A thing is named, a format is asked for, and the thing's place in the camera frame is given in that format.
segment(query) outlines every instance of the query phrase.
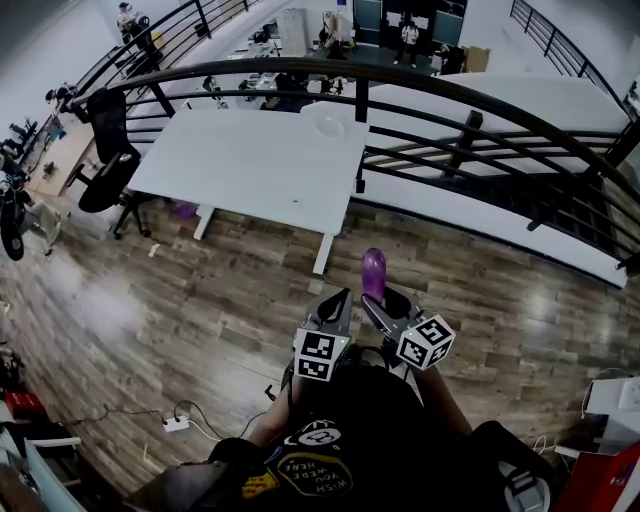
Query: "desk leg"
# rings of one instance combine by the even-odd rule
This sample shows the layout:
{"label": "desk leg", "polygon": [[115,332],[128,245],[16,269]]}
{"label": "desk leg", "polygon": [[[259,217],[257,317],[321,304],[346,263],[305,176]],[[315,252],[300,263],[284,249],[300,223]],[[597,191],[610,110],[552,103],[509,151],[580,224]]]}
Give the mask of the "desk leg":
{"label": "desk leg", "polygon": [[324,268],[327,266],[327,259],[329,258],[329,251],[331,250],[332,243],[333,235],[324,235],[322,237],[322,243],[320,244],[320,250],[318,250],[316,264],[313,266],[314,274],[324,274]]}
{"label": "desk leg", "polygon": [[211,217],[213,216],[214,211],[215,208],[213,206],[209,206],[206,204],[201,204],[200,206],[198,206],[196,215],[200,217],[200,223],[196,228],[196,232],[193,234],[193,238],[195,238],[196,240],[202,240],[202,236],[207,230],[207,226],[209,226],[209,222],[211,221]]}

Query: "power strip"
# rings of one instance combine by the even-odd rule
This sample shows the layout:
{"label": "power strip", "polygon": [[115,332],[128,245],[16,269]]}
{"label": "power strip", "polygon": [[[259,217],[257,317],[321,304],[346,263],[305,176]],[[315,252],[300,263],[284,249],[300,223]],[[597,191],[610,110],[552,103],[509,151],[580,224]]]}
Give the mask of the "power strip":
{"label": "power strip", "polygon": [[164,427],[164,431],[175,432],[177,430],[184,430],[189,428],[191,424],[189,423],[189,418],[187,416],[178,416],[177,418],[167,418],[162,422],[162,426]]}

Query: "black railing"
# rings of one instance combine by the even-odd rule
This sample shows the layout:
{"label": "black railing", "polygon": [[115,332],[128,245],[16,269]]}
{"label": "black railing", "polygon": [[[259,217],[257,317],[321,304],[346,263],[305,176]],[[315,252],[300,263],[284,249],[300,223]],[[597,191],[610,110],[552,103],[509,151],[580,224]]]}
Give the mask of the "black railing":
{"label": "black railing", "polygon": [[524,33],[540,47],[544,56],[561,75],[590,80],[593,85],[611,96],[620,109],[631,119],[627,107],[602,76],[602,73],[558,27],[524,0],[513,1],[511,17],[524,29]]}
{"label": "black railing", "polygon": [[[371,133],[404,140],[408,144],[396,147],[367,146],[361,166],[364,170],[453,190],[515,211],[531,219],[530,230],[537,229],[541,224],[561,230],[614,256],[622,262],[621,266],[640,252],[640,215],[635,213],[636,209],[640,211],[640,194],[603,158],[603,152],[611,148],[620,135],[618,133],[563,132],[518,107],[455,83],[426,78],[397,68],[333,60],[270,58],[209,62],[155,72],[113,83],[109,88],[125,93],[150,88],[152,93],[131,100],[128,105],[134,108],[157,104],[161,108],[145,109],[149,112],[131,115],[128,119],[161,120],[172,117],[180,109],[183,100],[264,97],[269,93],[263,90],[221,90],[214,94],[207,91],[165,94],[160,84],[195,77],[254,72],[348,77],[356,82],[355,97],[316,94],[306,90],[278,91],[277,96],[340,103],[352,107],[356,120],[363,122],[367,121],[369,111],[374,109],[459,130],[458,137],[436,140],[372,125]],[[481,120],[477,122],[478,116],[482,117],[481,113],[475,113],[476,121],[465,124],[429,112],[374,101],[368,94],[369,85],[374,81],[411,88],[468,105],[509,121],[519,126],[520,130],[504,133],[482,130]],[[76,104],[81,106],[87,99],[88,96],[78,98]],[[152,134],[161,130],[162,127],[158,126],[129,131],[149,134],[149,138],[135,140],[136,143],[153,143]],[[559,163],[554,159],[556,156],[571,157],[572,161],[581,163],[582,170],[587,170],[576,172],[575,168]],[[523,171],[517,165],[521,159],[535,162],[542,167],[543,173]],[[402,162],[414,167],[435,169],[442,174],[436,177],[419,176],[406,172],[402,167],[394,167],[401,166]],[[492,175],[483,176],[462,169],[467,162],[484,164],[492,169]]]}
{"label": "black railing", "polygon": [[[110,50],[77,83],[85,95],[145,73],[171,69],[218,27],[260,0],[190,0],[144,29],[127,44]],[[131,91],[141,97],[146,91]]]}

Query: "floor lower level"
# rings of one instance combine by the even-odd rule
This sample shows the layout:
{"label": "floor lower level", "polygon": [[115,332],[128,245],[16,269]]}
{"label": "floor lower level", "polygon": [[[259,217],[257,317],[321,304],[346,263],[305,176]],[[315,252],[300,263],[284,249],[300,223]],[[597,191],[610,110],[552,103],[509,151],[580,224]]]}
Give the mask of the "floor lower level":
{"label": "floor lower level", "polygon": [[[430,222],[351,207],[321,280],[312,275],[319,234],[216,211],[198,242],[197,218],[156,201],[143,207],[151,238],[131,226],[118,242],[99,217],[54,206],[72,215],[53,254],[3,259],[0,300],[11,304],[5,338],[55,420],[97,418],[105,405],[169,416],[188,399],[221,435],[238,435],[269,406],[265,388],[279,387],[306,304],[345,286],[357,298],[372,246],[386,253],[388,284],[458,332],[439,368],[473,426],[495,419],[531,445],[542,434],[554,444],[585,428],[596,372],[640,370],[636,282],[615,290]],[[381,342],[358,300],[352,335]],[[125,494],[213,446],[196,428],[166,434],[155,413],[70,428]]]}

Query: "red object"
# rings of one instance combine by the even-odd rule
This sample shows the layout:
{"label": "red object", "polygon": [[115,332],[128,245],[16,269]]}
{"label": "red object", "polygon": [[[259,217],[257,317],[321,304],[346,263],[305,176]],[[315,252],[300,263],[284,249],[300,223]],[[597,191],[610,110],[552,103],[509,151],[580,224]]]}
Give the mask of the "red object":
{"label": "red object", "polygon": [[555,512],[610,512],[640,458],[640,443],[616,456],[581,453]]}
{"label": "red object", "polygon": [[40,399],[33,393],[5,391],[4,401],[14,420],[41,420],[47,417]]}

